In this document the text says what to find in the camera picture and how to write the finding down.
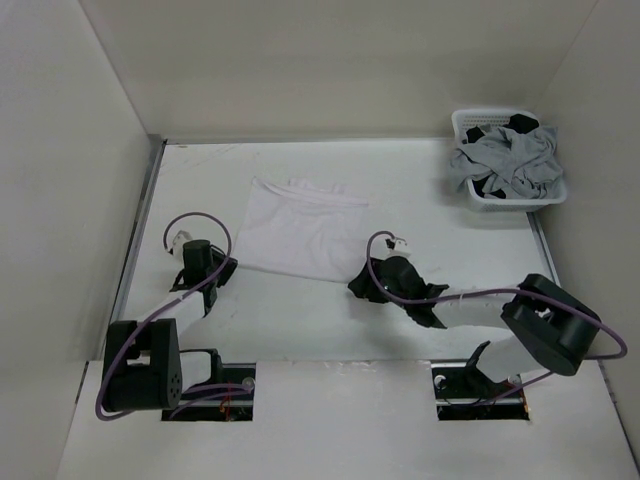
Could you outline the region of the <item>white tank top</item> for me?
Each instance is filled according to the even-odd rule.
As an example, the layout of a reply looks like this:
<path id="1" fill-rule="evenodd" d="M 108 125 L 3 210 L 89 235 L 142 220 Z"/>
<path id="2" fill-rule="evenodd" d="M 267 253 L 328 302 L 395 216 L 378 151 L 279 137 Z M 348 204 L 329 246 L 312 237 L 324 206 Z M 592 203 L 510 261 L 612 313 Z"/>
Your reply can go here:
<path id="1" fill-rule="evenodd" d="M 341 184 L 324 189 L 302 178 L 285 185 L 255 178 L 234 257 L 266 273 L 347 283 L 364 264 L 368 207 Z"/>

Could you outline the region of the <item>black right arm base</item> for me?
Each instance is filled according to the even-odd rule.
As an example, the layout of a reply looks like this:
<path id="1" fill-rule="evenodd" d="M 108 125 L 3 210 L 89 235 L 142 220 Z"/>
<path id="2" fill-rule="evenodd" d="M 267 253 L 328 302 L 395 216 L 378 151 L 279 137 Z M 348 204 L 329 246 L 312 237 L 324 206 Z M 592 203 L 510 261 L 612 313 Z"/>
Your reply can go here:
<path id="1" fill-rule="evenodd" d="M 477 368 L 480 354 L 489 341 L 481 343 L 465 364 L 449 362 L 432 367 L 436 414 L 441 421 L 483 421 L 530 419 L 524 395 L 514 392 L 508 380 L 494 383 Z"/>

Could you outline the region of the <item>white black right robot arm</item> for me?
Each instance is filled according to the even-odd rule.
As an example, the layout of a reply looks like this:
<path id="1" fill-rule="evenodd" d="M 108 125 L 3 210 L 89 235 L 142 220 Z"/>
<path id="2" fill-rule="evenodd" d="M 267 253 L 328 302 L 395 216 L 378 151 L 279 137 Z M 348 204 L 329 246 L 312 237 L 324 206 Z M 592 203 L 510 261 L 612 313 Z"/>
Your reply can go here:
<path id="1" fill-rule="evenodd" d="M 372 303 L 395 303 L 424 328 L 508 330 L 503 340 L 481 342 L 467 361 L 464 384 L 479 396 L 535 370 L 575 375 L 598 333 L 597 326 L 581 316 L 523 294 L 462 298 L 447 284 L 425 282 L 401 256 L 373 258 L 348 289 Z"/>

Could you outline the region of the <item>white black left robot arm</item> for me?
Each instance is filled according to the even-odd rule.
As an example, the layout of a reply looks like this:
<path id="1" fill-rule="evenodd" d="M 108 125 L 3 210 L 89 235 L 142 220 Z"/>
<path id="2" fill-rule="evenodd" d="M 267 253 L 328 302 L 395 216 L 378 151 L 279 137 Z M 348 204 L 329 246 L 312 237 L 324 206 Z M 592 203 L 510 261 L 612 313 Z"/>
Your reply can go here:
<path id="1" fill-rule="evenodd" d="M 185 394 L 210 399 L 223 390 L 218 352 L 182 350 L 180 336 L 210 313 L 237 261 L 207 240 L 188 240 L 172 251 L 182 254 L 183 268 L 167 298 L 141 319 L 115 321 L 108 328 L 96 406 L 106 419 L 172 410 Z"/>

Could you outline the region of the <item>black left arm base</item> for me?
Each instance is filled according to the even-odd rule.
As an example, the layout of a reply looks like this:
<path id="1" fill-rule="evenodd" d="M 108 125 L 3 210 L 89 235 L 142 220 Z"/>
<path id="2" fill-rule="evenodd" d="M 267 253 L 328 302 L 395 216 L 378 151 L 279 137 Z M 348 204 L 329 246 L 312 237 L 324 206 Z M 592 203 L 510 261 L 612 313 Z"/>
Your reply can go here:
<path id="1" fill-rule="evenodd" d="M 164 410 L 163 422 L 250 422 L 256 387 L 255 364 L 223 364 L 213 376 L 189 387 L 178 407 Z"/>

